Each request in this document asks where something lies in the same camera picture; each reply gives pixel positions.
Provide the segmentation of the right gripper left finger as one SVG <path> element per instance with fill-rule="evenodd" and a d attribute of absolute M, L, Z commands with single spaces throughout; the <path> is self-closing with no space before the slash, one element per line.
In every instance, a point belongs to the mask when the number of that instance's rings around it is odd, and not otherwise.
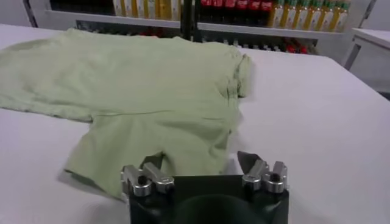
<path fill-rule="evenodd" d="M 147 197 L 153 189 L 168 194 L 174 189 L 174 178 L 161 171 L 163 153 L 147 156 L 139 168 L 126 165 L 121 171 L 122 196 Z"/>

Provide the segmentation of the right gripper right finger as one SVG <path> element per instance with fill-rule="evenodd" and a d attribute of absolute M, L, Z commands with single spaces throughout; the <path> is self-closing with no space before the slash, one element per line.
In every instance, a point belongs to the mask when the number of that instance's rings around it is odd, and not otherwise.
<path fill-rule="evenodd" d="M 276 161 L 273 169 L 257 154 L 238 151 L 238 162 L 243 171 L 242 185 L 251 192 L 266 191 L 281 194 L 288 189 L 288 168 L 284 162 Z"/>

